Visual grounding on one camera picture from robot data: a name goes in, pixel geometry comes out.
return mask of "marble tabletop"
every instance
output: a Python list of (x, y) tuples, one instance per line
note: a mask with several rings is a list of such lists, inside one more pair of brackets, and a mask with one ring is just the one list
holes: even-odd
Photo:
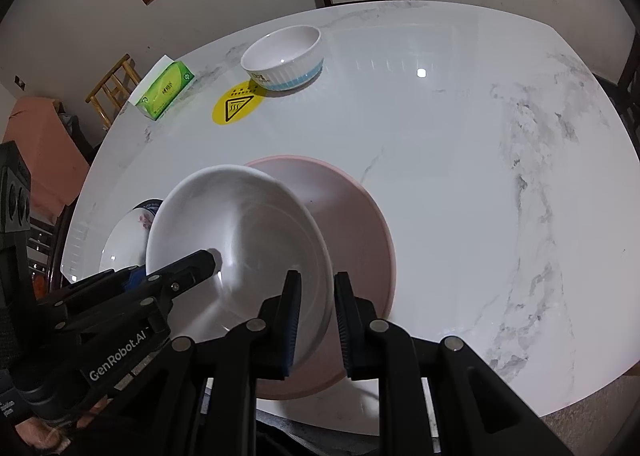
[[(326, 56), (304, 89), (232, 125), (216, 101), (248, 79), (261, 36), (318, 26)], [(296, 154), (329, 162), (376, 200), (396, 249), (390, 320), (462, 337), (536, 411), (602, 388), (640, 360), (640, 166), (620, 118), (552, 28), (439, 2), (299, 13), (182, 57), (196, 80), (153, 122), (116, 118), (73, 216), (62, 271), (98, 271), (117, 221), (188, 174)], [(258, 401), (274, 414), (364, 434), (377, 382)]]

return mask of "pink fabric cover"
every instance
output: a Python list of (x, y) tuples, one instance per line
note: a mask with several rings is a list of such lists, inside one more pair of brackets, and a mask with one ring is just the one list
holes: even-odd
[(31, 210), (55, 223), (78, 197), (89, 165), (66, 133), (53, 100), (20, 98), (2, 141), (11, 140), (31, 171)]

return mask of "warning label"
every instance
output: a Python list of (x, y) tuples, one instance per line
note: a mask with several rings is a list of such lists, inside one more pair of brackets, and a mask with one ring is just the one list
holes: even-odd
[(262, 101), (266, 90), (253, 80), (229, 89), (223, 94), (213, 108), (213, 121), (219, 125), (227, 125), (249, 115)]

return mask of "pink bowl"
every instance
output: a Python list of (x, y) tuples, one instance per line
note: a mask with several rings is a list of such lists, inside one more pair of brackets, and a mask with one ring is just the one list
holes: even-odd
[[(320, 228), (334, 273), (348, 271), (353, 293), (372, 301), (379, 317), (387, 317), (396, 287), (394, 246), (380, 209), (362, 185), (328, 163), (302, 156), (271, 156), (247, 166), (293, 192)], [(268, 400), (302, 398), (332, 386), (345, 374), (334, 311), (309, 359), (282, 382), (259, 380), (256, 393)]]

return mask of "wall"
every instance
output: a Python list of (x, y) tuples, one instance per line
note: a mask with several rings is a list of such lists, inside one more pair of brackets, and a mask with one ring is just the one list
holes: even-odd
[[(615, 80), (633, 26), (618, 0), (447, 0), (501, 9), (553, 26), (603, 76)], [(87, 138), (104, 135), (84, 97), (125, 53), (140, 73), (163, 54), (181, 55), (226, 34), (290, 13), (314, 0), (16, 0), (0, 23), (0, 82), (14, 75), (28, 94), (55, 96)]]
[(8, 90), (0, 85), (0, 141), (4, 136), (6, 124), (9, 121), (9, 115), (14, 108), (15, 97)]

